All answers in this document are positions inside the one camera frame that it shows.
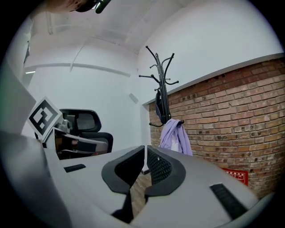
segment purple jacket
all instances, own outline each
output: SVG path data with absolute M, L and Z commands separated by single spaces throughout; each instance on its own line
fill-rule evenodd
M 161 133 L 160 147 L 171 149 L 172 146 L 172 135 L 174 136 L 175 142 L 179 143 L 178 152 L 193 156 L 189 138 L 183 127 L 183 124 L 177 127 L 179 120 L 170 119 L 164 126 Z

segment wooden floor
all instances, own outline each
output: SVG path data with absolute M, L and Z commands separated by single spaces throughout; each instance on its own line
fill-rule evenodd
M 146 204 L 144 191 L 149 186 L 151 186 L 151 175 L 140 174 L 130 189 L 134 218 L 139 214 Z

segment white ceiling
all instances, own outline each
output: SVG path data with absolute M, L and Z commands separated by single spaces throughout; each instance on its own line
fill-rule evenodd
M 42 13 L 35 18 L 33 35 L 83 33 L 138 53 L 168 17 L 192 1 L 112 0 L 101 14 L 96 14 L 94 10 L 85 13 Z

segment black coat rack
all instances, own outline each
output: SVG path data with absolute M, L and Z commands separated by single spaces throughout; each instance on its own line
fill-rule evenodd
M 168 67 L 169 67 L 169 65 L 170 65 L 170 63 L 174 57 L 174 53 L 171 55 L 170 58 L 167 58 L 167 59 L 163 60 L 162 63 L 160 63 L 159 55 L 157 53 L 155 53 L 155 55 L 154 55 L 148 46 L 146 46 L 146 48 L 147 48 L 147 50 L 149 50 L 149 52 L 152 54 L 153 58 L 156 61 L 156 64 L 152 65 L 150 68 L 156 66 L 157 71 L 159 73 L 159 80 L 153 74 L 150 76 L 139 75 L 139 77 L 152 78 L 159 84 L 159 88 L 155 89 L 155 91 L 157 91 L 156 104 L 155 105 L 157 106 L 156 109 L 159 109 L 159 112 L 161 114 L 161 117 L 160 117 L 161 125 L 155 125 L 153 123 L 150 123 L 150 125 L 156 126 L 156 127 L 161 127 L 164 124 L 166 124 L 168 120 L 171 119 L 171 114 L 170 114 L 169 104 L 168 104 L 168 97 L 167 97 L 167 89 L 166 89 L 165 84 L 174 85 L 176 83 L 179 83 L 179 81 L 175 81 L 173 83 L 168 83 L 166 80 L 170 80 L 170 78 L 165 78 L 166 73 L 167 73 L 167 69 L 168 69 Z M 166 66 L 166 69 L 164 71 L 163 63 L 167 60 L 169 60 L 169 61 L 168 61 L 168 64 Z M 182 120 L 178 123 L 178 125 L 183 124 L 183 123 L 184 123 L 184 121 Z

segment red brick wall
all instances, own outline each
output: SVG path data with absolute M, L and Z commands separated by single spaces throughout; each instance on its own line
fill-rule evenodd
M 169 95 L 172 118 L 184 120 L 194 156 L 245 170 L 262 197 L 285 166 L 285 59 L 265 61 L 213 77 Z M 150 120 L 159 124 L 154 103 Z M 162 128 L 151 126 L 159 145 Z

